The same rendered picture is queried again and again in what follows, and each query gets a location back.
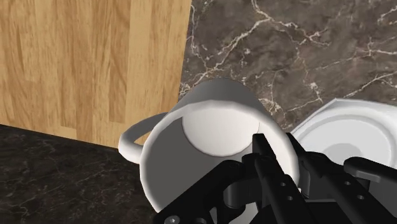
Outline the white plate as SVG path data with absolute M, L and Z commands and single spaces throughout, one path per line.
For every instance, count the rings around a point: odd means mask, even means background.
M 397 170 L 397 106 L 333 99 L 291 131 L 307 151 L 342 165 L 363 157 Z

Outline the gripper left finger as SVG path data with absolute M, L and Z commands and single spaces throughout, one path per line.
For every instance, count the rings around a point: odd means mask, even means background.
M 225 160 L 157 213 L 153 224 L 317 224 L 263 134 L 253 152 Z

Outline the white mug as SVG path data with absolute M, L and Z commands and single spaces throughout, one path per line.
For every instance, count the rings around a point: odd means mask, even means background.
M 118 151 L 139 165 L 145 196 L 159 212 L 223 160 L 251 153 L 256 133 L 297 183 L 298 157 L 286 133 L 248 87 L 227 78 L 199 83 L 169 112 L 128 128 Z

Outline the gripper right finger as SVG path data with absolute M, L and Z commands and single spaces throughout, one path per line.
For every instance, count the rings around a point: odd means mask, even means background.
M 298 156 L 300 188 L 313 203 L 333 199 L 337 212 L 327 211 L 334 224 L 397 224 L 397 170 L 378 162 L 351 157 L 343 165 L 325 154 L 305 151 L 287 134 Z

